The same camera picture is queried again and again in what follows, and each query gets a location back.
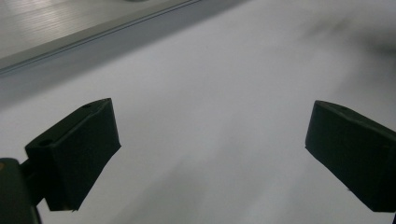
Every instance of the white table surface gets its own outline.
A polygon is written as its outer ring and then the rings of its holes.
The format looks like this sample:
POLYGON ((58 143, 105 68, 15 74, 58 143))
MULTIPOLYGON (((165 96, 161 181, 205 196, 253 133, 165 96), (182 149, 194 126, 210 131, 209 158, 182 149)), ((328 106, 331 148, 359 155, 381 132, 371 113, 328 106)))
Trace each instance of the white table surface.
POLYGON ((317 99, 396 130, 396 7, 314 2, 203 0, 2 74, 0 153, 20 162, 113 99, 122 148, 79 211, 42 202, 43 223, 390 224, 304 138, 317 99))

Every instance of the black rubber pad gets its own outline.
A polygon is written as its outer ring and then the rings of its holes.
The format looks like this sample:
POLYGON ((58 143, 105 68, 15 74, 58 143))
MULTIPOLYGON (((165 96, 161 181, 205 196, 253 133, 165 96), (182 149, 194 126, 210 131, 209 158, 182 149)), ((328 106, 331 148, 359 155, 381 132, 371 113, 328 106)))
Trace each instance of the black rubber pad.
POLYGON ((82 106, 29 143, 29 160, 49 185, 49 210, 78 210, 119 148, 111 99, 82 106))
POLYGON ((396 133, 346 107, 316 101, 308 151, 376 212, 396 211, 396 133))

